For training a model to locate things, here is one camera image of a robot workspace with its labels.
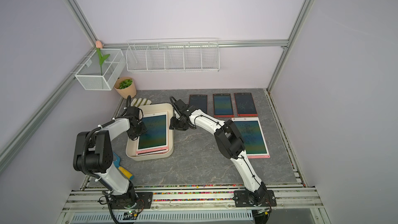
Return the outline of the cream plastic storage tray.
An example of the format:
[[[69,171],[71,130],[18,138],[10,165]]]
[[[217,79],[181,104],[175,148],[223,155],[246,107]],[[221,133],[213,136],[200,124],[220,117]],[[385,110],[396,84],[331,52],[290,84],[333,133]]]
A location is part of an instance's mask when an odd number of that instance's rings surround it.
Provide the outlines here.
[[[162,103],[162,104],[154,104],[154,105],[144,105],[141,106],[140,109],[143,110],[143,117],[147,114],[157,113],[157,112],[168,112],[168,130],[169,130],[169,151],[163,154],[153,154],[153,155],[146,155],[146,156],[136,156],[136,148],[137,148],[137,140],[127,140],[126,155],[135,160],[135,161],[145,161],[145,160],[154,160],[154,159],[161,159],[169,157],[174,151],[174,134],[173,131],[169,129],[171,118],[173,117],[174,113],[172,110],[172,106],[169,103]]]

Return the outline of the pink writing tablet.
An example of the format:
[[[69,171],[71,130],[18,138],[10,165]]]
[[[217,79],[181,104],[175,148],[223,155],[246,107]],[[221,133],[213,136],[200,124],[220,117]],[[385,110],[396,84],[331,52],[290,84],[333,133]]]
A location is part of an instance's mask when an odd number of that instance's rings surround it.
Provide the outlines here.
[[[147,131],[137,142],[136,155],[160,153],[169,149],[168,112],[147,114],[143,118]]]
[[[147,149],[147,150],[137,150],[136,156],[146,156],[146,155],[153,155],[153,154],[163,154],[169,151],[166,147],[160,147],[155,149]]]

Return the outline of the black frame writing tablet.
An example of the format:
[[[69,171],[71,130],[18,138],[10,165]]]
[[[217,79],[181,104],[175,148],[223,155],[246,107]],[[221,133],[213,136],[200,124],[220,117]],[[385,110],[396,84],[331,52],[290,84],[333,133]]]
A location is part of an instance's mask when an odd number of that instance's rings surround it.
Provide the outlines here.
[[[203,113],[208,113],[208,95],[206,94],[191,94],[189,96],[189,105],[200,109]]]

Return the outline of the large red writing tablet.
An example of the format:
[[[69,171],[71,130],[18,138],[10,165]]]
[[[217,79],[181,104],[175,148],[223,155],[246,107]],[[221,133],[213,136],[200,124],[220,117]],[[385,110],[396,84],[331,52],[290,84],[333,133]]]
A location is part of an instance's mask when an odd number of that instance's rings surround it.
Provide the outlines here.
[[[213,94],[212,96],[215,117],[234,117],[232,99],[229,93]]]

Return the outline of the small red writing tablet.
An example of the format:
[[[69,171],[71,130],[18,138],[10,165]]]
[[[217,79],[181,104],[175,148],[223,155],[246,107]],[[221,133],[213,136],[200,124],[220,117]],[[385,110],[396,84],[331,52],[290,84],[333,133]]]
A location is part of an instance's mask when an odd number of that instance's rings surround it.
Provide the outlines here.
[[[258,117],[251,93],[234,93],[238,117]]]

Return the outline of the white writing tablet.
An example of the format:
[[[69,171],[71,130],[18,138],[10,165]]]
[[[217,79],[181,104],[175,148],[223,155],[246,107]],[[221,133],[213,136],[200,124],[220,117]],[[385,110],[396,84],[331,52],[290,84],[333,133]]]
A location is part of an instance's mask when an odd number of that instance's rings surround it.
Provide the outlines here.
[[[270,157],[258,117],[232,118],[232,121],[244,139],[246,154],[249,159]]]

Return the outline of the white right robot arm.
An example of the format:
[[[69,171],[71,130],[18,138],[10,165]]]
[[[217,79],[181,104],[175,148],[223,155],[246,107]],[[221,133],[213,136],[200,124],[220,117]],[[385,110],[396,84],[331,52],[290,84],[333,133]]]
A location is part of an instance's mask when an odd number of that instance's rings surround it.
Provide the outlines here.
[[[252,206],[267,204],[271,206],[271,196],[262,179],[252,167],[244,145],[244,139],[232,120],[222,121],[205,114],[202,110],[186,106],[174,107],[170,129],[186,131],[202,128],[212,134],[221,154],[231,160],[241,176],[248,202]]]

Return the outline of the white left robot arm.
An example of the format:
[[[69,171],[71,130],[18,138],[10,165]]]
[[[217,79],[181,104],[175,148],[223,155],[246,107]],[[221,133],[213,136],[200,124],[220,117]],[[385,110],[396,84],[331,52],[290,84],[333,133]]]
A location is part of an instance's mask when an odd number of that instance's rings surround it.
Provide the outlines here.
[[[152,194],[137,194],[132,182],[114,164],[112,140],[124,132],[131,138],[137,138],[146,132],[146,128],[138,117],[120,117],[100,124],[89,132],[79,133],[73,167],[106,188],[100,197],[100,204],[107,204],[109,209],[135,208],[142,211],[150,207]]]

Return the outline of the beige work glove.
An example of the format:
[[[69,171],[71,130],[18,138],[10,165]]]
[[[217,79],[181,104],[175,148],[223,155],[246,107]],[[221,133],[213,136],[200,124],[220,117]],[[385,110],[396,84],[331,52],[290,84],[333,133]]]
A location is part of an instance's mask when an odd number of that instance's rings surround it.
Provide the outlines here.
[[[147,98],[133,98],[130,106],[141,107],[143,105],[151,105],[152,101]]]

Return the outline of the potted green plant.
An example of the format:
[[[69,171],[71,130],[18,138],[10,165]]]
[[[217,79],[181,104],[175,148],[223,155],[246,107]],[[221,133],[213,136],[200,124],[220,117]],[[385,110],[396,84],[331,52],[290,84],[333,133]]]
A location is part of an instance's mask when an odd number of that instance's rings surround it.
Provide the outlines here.
[[[137,90],[134,84],[134,80],[131,77],[120,77],[117,79],[114,89],[124,98],[128,96],[134,98],[137,95]]]

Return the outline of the artificial pink tulip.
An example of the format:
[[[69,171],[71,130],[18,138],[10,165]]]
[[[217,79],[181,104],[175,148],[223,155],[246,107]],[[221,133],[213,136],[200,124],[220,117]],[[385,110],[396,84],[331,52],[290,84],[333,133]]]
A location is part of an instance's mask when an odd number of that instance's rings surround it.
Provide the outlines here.
[[[98,56],[98,62],[99,62],[99,66],[100,66],[100,72],[101,72],[101,75],[103,75],[102,66],[103,66],[104,62],[109,58],[110,54],[105,54],[105,55],[103,55],[103,54],[101,53],[101,49],[103,48],[103,44],[102,44],[102,42],[99,41],[99,40],[97,40],[97,41],[95,42],[95,47],[96,47],[96,53],[97,53],[97,56]]]

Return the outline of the yellow blue handled tool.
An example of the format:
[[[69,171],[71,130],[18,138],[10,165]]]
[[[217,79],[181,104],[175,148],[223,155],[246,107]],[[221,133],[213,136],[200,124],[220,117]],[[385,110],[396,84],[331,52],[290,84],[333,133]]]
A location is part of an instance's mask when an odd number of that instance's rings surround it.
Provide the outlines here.
[[[127,169],[125,169],[124,167],[122,167],[120,165],[121,162],[121,158],[116,154],[113,153],[114,156],[114,165],[115,167],[128,179],[128,180],[132,180],[134,178],[134,175],[129,172]]]

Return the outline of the white mesh wall box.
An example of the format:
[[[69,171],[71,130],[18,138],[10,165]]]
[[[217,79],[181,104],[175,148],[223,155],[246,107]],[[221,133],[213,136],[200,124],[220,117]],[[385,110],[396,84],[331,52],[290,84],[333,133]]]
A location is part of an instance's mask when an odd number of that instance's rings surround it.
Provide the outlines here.
[[[110,54],[100,72],[96,50],[93,51],[78,69],[75,78],[85,90],[110,91],[126,66],[126,58],[121,49],[101,49],[103,55]]]

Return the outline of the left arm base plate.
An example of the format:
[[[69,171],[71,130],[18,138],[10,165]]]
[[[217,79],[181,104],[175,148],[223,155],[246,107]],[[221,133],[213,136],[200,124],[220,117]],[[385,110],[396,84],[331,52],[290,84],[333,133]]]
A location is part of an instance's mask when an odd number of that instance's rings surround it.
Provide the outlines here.
[[[151,208],[153,192],[126,193],[119,196],[111,196],[111,209],[149,209]]]

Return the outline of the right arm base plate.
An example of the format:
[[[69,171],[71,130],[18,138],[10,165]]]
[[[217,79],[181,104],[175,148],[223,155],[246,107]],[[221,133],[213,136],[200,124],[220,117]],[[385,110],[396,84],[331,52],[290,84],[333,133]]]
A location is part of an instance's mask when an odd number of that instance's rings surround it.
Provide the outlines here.
[[[264,196],[264,200],[255,205],[254,197],[249,197],[248,191],[236,190],[233,192],[233,201],[236,207],[276,207],[276,197],[272,190],[268,190]]]

